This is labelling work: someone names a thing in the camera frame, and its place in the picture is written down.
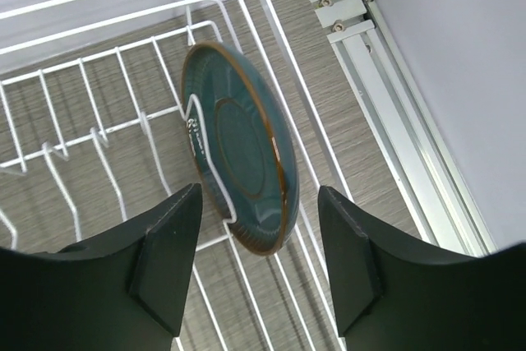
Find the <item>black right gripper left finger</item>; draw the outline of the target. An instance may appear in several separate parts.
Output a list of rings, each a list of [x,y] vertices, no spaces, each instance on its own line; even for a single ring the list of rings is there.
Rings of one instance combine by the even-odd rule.
[[[201,226],[190,184],[150,210],[50,253],[1,251],[4,350],[168,350]]]

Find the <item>dark teal plate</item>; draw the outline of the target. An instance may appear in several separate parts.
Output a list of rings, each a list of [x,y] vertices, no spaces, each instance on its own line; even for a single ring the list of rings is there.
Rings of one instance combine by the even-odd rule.
[[[288,240],[298,216],[298,163],[284,113],[264,77],[235,48],[204,41],[182,69],[182,102],[200,102],[188,140],[205,189],[233,236],[268,256]]]

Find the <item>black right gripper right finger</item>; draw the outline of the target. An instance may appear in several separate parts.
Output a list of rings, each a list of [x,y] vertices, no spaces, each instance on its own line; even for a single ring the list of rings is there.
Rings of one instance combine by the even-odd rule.
[[[339,336],[350,350],[522,350],[525,246],[482,257],[424,242],[321,187]]]

